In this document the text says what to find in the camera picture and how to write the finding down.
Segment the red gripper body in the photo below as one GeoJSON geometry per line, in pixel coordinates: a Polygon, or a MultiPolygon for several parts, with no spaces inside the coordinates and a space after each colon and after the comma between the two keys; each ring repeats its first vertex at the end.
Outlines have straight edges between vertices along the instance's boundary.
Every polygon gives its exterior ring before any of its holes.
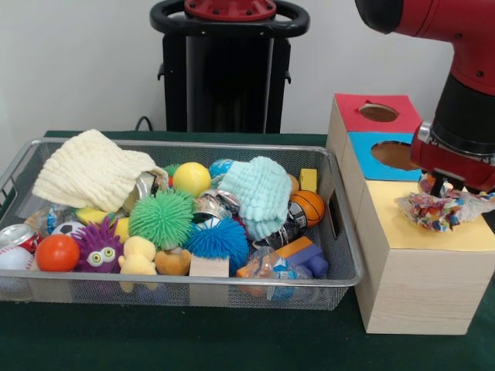
{"type": "Polygon", "coordinates": [[[494,189],[494,167],[447,149],[426,144],[417,138],[411,143],[410,161],[426,172],[456,177],[472,189],[494,189]]]}

